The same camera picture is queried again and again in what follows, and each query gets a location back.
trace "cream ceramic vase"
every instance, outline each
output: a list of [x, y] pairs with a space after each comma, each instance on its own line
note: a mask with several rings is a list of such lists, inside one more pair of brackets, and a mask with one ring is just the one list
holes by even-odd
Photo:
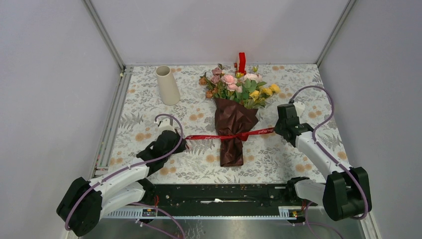
[[161, 100], [165, 105], [175, 105], [180, 100], [179, 88], [168, 66], [160, 66], [155, 70]]

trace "brown wrapping paper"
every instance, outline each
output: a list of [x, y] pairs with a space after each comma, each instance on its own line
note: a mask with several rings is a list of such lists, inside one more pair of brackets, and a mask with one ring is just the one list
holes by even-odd
[[[215, 110], [215, 129], [218, 135], [235, 135], [249, 132], [258, 123], [256, 113], [258, 109], [247, 109], [235, 101], [214, 98], [217, 110]], [[220, 166], [242, 166], [243, 143], [239, 138], [225, 139], [221, 141]]]

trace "flower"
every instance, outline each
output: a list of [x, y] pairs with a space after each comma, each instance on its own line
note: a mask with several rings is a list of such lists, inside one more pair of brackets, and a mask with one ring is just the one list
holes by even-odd
[[221, 81], [223, 81], [224, 83], [231, 85], [231, 84], [236, 84], [237, 80], [236, 78], [234, 78], [231, 75], [225, 75], [222, 77]]
[[273, 91], [270, 88], [264, 88], [262, 89], [262, 93], [272, 96], [273, 95]]
[[279, 93], [280, 92], [280, 87], [278, 87], [276, 84], [272, 84], [270, 86], [270, 90], [272, 90], [274, 93]]
[[249, 96], [255, 101], [259, 97], [259, 91], [254, 91], [250, 93]]
[[255, 74], [246, 74], [244, 76], [245, 79], [249, 79], [251, 81], [258, 81], [258, 76]]
[[206, 85], [206, 84], [207, 84], [206, 78], [205, 78], [205, 77], [201, 77], [201, 78], [199, 79], [199, 84], [200, 84], [201, 86]]
[[220, 75], [211, 77], [211, 82], [213, 82], [214, 84], [217, 84], [220, 80], [221, 80]]
[[207, 97], [207, 98], [211, 98], [211, 97], [212, 97], [212, 92], [211, 92], [211, 91], [207, 91], [207, 92], [205, 93], [205, 97]]
[[237, 90], [237, 85], [236, 84], [231, 84], [231, 85], [227, 85], [227, 89], [229, 90], [229, 91], [235, 91], [235, 90]]
[[222, 69], [220, 69], [219, 67], [215, 67], [214, 70], [212, 70], [212, 74], [215, 76], [220, 75], [223, 72]]

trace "floral tablecloth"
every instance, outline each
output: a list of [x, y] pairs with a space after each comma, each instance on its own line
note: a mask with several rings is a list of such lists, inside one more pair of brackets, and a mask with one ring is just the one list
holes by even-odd
[[[161, 102], [155, 66], [135, 67], [131, 76], [109, 171], [125, 165], [157, 136], [154, 117], [160, 113], [176, 116], [183, 124], [184, 135], [215, 134], [215, 103], [205, 98], [205, 87], [199, 76], [215, 65], [170, 66], [181, 93], [174, 106]], [[229, 74], [234, 67], [225, 65]], [[268, 84], [277, 84], [281, 92], [268, 99], [266, 108], [259, 109], [259, 123], [254, 129], [273, 127], [277, 105], [285, 104], [303, 86], [319, 85], [322, 81], [316, 65], [259, 65], [259, 74]], [[301, 92], [297, 101], [306, 104], [301, 122], [316, 126], [328, 117], [330, 105], [320, 90]], [[334, 119], [317, 131], [323, 141], [342, 160], [347, 160]], [[324, 178], [312, 162], [275, 133], [250, 136], [243, 143], [245, 163], [240, 167], [220, 167], [219, 140], [189, 141], [191, 150], [171, 156], [164, 167], [149, 177], [152, 183], [285, 183], [292, 177], [307, 176], [317, 182]]]

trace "flower bouquet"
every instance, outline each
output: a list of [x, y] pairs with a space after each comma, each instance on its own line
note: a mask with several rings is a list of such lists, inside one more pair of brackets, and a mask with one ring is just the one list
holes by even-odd
[[[236, 135], [249, 132], [257, 123], [258, 108], [265, 107], [266, 99], [280, 88], [273, 84], [264, 88], [266, 82], [257, 74], [258, 67], [252, 68], [253, 73], [236, 73], [235, 76], [224, 72], [219, 64], [212, 70], [212, 77], [205, 73], [199, 79], [200, 85], [207, 86], [207, 98], [214, 98], [215, 129], [218, 135]], [[243, 144], [240, 138], [221, 140], [220, 166], [243, 165]]]

